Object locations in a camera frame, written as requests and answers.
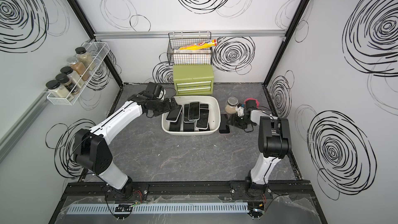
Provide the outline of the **aluminium wall rail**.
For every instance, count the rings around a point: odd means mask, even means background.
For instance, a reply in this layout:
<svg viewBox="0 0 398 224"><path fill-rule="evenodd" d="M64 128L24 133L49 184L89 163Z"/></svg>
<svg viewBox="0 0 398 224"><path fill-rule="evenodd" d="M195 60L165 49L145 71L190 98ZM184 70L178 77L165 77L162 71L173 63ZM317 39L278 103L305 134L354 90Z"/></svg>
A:
<svg viewBox="0 0 398 224"><path fill-rule="evenodd" d="M197 38L197 37L285 37L286 30L218 30L218 31L124 31L97 32L94 36L99 39L137 39L137 38Z"/></svg>

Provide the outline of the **spice jar black lid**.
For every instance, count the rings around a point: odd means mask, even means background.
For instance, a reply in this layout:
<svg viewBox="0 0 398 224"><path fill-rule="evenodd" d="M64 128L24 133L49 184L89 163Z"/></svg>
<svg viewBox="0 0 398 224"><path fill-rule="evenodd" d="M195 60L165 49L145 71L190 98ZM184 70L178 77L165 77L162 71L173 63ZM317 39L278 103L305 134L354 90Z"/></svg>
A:
<svg viewBox="0 0 398 224"><path fill-rule="evenodd" d="M79 93L78 87L72 82L72 80L64 73L60 73L56 76L56 80L63 85L71 94L77 95Z"/></svg>
<svg viewBox="0 0 398 224"><path fill-rule="evenodd" d="M60 82L57 80L50 80L46 83L46 87L50 93L52 93L56 97L67 98L70 96L69 90L66 89Z"/></svg>
<svg viewBox="0 0 398 224"><path fill-rule="evenodd" d="M77 59L89 70L95 68L94 59L85 47L78 47L75 49Z"/></svg>
<svg viewBox="0 0 398 224"><path fill-rule="evenodd" d="M80 75L70 66L61 68L60 72L66 74L79 89L83 88L84 81L81 79Z"/></svg>

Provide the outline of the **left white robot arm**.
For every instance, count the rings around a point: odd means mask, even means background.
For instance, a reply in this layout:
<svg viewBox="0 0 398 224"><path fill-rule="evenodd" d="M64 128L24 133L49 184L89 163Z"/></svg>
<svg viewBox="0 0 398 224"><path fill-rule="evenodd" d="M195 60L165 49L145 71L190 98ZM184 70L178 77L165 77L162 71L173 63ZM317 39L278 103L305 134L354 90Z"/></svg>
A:
<svg viewBox="0 0 398 224"><path fill-rule="evenodd" d="M81 129L74 138L73 161L104 181L125 199L133 193L132 180L114 163L109 145L133 120L145 114L157 117L177 108L173 96L165 88L149 83L145 90L130 96L113 114L90 129Z"/></svg>

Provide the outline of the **yellow snack package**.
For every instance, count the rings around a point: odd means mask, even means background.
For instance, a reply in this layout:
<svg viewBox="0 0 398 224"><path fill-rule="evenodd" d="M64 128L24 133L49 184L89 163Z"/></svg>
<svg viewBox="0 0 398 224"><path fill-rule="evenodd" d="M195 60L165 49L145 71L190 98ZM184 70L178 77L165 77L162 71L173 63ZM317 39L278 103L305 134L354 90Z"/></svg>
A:
<svg viewBox="0 0 398 224"><path fill-rule="evenodd" d="M210 41L204 41L201 43L195 43L187 46L183 46L178 48L179 50L202 50L202 49L208 49L211 47L215 47L218 45L217 39L212 39Z"/></svg>

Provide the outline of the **glass jar with powder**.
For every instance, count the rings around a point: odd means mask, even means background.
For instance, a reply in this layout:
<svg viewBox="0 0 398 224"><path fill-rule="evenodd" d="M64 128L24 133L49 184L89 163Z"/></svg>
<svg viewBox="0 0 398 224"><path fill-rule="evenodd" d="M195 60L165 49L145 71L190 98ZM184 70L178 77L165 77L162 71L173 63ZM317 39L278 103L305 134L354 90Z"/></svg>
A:
<svg viewBox="0 0 398 224"><path fill-rule="evenodd" d="M237 113L237 106L238 106L238 99L234 96L229 97L227 100L225 111L228 114L235 114Z"/></svg>

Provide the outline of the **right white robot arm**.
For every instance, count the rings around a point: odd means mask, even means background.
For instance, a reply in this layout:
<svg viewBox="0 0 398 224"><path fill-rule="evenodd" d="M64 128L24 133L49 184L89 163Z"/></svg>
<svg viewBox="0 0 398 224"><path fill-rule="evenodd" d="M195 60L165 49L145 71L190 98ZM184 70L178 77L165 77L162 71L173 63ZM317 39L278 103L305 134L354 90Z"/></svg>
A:
<svg viewBox="0 0 398 224"><path fill-rule="evenodd" d="M269 177L277 163L291 152L289 121L266 111L249 110L243 116L233 114L228 124L245 131L249 125L259 126L258 150L260 154L255 166L245 179L245 194L250 198L260 196L267 191Z"/></svg>

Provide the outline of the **green metal tool chest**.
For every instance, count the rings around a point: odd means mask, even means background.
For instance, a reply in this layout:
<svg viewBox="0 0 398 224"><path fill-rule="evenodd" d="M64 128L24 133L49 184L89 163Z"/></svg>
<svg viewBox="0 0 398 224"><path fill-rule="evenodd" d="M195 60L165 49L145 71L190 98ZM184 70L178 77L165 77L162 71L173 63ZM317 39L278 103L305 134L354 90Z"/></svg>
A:
<svg viewBox="0 0 398 224"><path fill-rule="evenodd" d="M211 95L214 89L212 65L174 65L173 82L178 96Z"/></svg>

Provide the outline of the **pink smiley sponge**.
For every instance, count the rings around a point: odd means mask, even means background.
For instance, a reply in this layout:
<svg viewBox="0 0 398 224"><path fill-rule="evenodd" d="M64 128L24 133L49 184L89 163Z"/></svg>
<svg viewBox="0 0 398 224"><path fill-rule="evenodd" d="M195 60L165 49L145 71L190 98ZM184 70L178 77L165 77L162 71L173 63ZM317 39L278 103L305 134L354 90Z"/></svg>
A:
<svg viewBox="0 0 398 224"><path fill-rule="evenodd" d="M260 103L257 99L248 98L245 100L244 106L247 110L258 109Z"/></svg>

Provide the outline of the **black phone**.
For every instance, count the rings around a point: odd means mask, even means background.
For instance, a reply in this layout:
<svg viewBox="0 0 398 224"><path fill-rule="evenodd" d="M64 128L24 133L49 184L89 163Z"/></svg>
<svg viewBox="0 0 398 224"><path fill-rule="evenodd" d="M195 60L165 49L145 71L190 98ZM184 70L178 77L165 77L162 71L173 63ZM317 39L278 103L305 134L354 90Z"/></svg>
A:
<svg viewBox="0 0 398 224"><path fill-rule="evenodd" d="M170 132L180 132L181 129L181 121L171 122L169 131Z"/></svg>
<svg viewBox="0 0 398 224"><path fill-rule="evenodd" d="M195 131L195 122L183 123L183 132L194 132L194 131Z"/></svg>
<svg viewBox="0 0 398 224"><path fill-rule="evenodd" d="M229 118L227 114L220 115L220 127L219 127L220 134L230 134L230 126L228 124L228 120Z"/></svg>

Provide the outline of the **white plastic storage box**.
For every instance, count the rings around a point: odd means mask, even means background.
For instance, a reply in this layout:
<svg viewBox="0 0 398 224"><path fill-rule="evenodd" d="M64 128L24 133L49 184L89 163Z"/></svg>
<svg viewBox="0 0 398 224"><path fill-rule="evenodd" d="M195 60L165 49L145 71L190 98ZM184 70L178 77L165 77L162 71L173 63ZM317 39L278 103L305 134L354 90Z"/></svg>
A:
<svg viewBox="0 0 398 224"><path fill-rule="evenodd" d="M202 104L208 104L209 107L209 118L208 125L209 130L200 131L195 128L194 132L184 132L183 124L181 123L180 132L171 132L169 131L170 123L166 121L167 114L162 115L162 129L164 132L170 135L176 136L198 136L198 135L211 135L218 131L221 124L221 112L217 99L213 96L206 95L188 95L188 96L175 96L174 97L177 104L184 106L185 104L189 104L191 102L200 102Z"/></svg>

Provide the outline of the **spice jar silver lid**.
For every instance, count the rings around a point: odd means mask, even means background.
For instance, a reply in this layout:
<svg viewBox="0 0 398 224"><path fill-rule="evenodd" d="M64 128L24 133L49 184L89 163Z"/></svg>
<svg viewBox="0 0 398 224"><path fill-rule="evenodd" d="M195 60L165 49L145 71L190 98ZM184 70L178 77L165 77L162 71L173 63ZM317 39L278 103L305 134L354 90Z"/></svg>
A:
<svg viewBox="0 0 398 224"><path fill-rule="evenodd" d="M76 57L69 57L67 64L75 70L83 81L87 81L90 78L90 74L87 72L86 67Z"/></svg>

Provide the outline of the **black phone in box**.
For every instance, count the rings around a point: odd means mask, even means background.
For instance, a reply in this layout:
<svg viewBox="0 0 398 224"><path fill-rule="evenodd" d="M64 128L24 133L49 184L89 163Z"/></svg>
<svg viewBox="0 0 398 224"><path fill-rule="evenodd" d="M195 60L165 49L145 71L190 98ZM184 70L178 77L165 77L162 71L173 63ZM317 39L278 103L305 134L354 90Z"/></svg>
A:
<svg viewBox="0 0 398 224"><path fill-rule="evenodd" d="M194 132L194 131L195 131L195 122L183 123L183 132Z"/></svg>
<svg viewBox="0 0 398 224"><path fill-rule="evenodd" d="M170 132L180 132L181 129L181 121L171 122L169 131Z"/></svg>

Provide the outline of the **clear wall spice rack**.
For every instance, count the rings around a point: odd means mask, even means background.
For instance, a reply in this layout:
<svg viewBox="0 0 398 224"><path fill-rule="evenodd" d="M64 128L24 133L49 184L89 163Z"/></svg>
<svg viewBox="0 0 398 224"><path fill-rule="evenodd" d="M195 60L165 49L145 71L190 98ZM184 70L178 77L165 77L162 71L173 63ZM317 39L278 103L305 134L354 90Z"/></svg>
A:
<svg viewBox="0 0 398 224"><path fill-rule="evenodd" d="M47 84L46 98L53 105L82 103L89 111L99 104L102 91L112 79L104 62L110 48L108 43L93 41L79 47L78 52Z"/></svg>

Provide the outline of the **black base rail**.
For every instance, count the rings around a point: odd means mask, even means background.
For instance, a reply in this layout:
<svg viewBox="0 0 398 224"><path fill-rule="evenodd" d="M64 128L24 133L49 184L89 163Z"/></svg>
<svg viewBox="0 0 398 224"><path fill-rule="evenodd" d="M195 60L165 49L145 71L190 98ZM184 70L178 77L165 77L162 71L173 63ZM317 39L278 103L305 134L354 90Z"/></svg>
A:
<svg viewBox="0 0 398 224"><path fill-rule="evenodd" d="M232 181L154 181L128 183L124 190L116 190L106 183L69 183L62 198L69 196L101 197L108 200L144 201L155 196L218 196L232 200L260 201L279 195L300 194L315 197L311 183L307 180L272 180L265 186L250 187L243 180Z"/></svg>

